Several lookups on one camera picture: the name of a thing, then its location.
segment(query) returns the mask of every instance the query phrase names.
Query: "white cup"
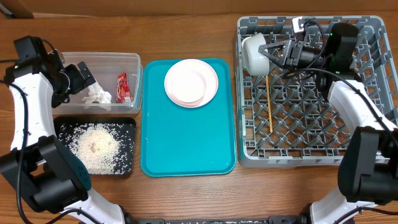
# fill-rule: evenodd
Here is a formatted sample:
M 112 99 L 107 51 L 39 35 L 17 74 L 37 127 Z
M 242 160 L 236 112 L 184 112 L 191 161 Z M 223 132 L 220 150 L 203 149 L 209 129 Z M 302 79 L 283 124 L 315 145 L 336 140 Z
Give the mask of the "white cup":
M 254 76 L 266 76 L 269 74 L 269 58 L 259 52 L 260 45 L 266 44 L 262 33 L 242 40 L 243 67 Z

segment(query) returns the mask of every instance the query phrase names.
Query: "stacked plates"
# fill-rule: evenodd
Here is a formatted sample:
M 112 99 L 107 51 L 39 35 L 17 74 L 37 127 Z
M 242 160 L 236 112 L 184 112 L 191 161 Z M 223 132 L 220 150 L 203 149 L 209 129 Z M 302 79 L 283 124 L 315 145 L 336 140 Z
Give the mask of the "stacked plates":
M 186 108 L 196 108 L 207 104 L 216 95 L 218 77 L 206 62 L 186 59 L 168 70 L 164 88 L 174 103 Z

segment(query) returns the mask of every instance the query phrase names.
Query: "red packet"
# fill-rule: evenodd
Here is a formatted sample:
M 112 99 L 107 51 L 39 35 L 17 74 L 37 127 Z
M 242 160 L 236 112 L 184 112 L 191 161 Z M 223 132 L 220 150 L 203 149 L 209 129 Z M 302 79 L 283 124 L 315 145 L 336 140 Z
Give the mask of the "red packet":
M 127 73 L 118 76 L 118 87 L 116 89 L 117 103 L 130 103 L 132 101 L 129 84 L 127 83 Z

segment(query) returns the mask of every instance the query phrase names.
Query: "gray dish rack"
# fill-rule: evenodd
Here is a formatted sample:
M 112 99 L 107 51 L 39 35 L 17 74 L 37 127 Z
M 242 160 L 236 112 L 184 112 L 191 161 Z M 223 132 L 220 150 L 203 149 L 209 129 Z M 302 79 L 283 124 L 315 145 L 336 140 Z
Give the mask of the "gray dish rack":
M 312 79 L 282 80 L 283 69 L 270 62 L 269 75 L 272 126 L 269 132 L 265 77 L 250 76 L 242 67 L 244 38 L 261 32 L 267 44 L 294 39 L 293 17 L 253 16 L 238 20 L 234 39 L 234 74 L 239 128 L 238 159 L 244 167 L 295 167 L 340 164 L 350 134 L 338 112 L 326 103 Z M 397 74 L 386 28 L 377 16 L 319 16 L 327 40 L 333 24 L 348 22 L 359 29 L 351 65 L 363 78 L 365 89 L 388 119 L 398 124 Z M 318 27 L 309 27 L 306 45 L 322 46 Z M 377 162 L 388 158 L 376 156 Z

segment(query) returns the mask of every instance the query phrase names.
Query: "teal tray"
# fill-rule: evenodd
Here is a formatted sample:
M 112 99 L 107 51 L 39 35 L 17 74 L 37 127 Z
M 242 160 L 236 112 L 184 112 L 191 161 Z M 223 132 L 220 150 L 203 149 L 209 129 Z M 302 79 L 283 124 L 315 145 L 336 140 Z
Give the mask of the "teal tray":
M 151 177 L 227 174 L 235 167 L 229 68 L 222 59 L 201 60 L 216 71 L 218 91 L 199 108 L 183 108 L 166 95 L 166 73 L 181 60 L 157 60 L 144 69 L 141 167 Z

